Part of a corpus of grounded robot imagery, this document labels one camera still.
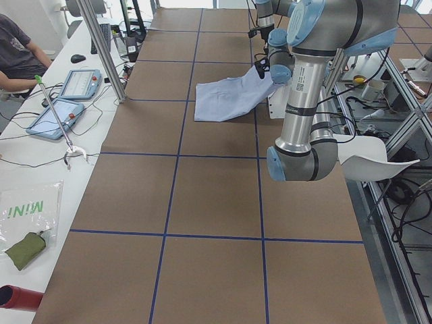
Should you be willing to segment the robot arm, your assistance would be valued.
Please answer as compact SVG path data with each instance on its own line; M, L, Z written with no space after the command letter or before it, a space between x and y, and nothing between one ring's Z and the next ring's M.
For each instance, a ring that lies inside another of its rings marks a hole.
M271 77L286 93L281 135L267 149L269 175L275 181L320 180L338 157L322 114L327 64L339 49L364 55L390 47L400 2L257 1L256 10Z
M290 17L296 2L292 0L262 0L255 1L257 18L256 26L248 32L248 37L253 38L259 32L261 38L267 42L270 32L275 28L274 15Z

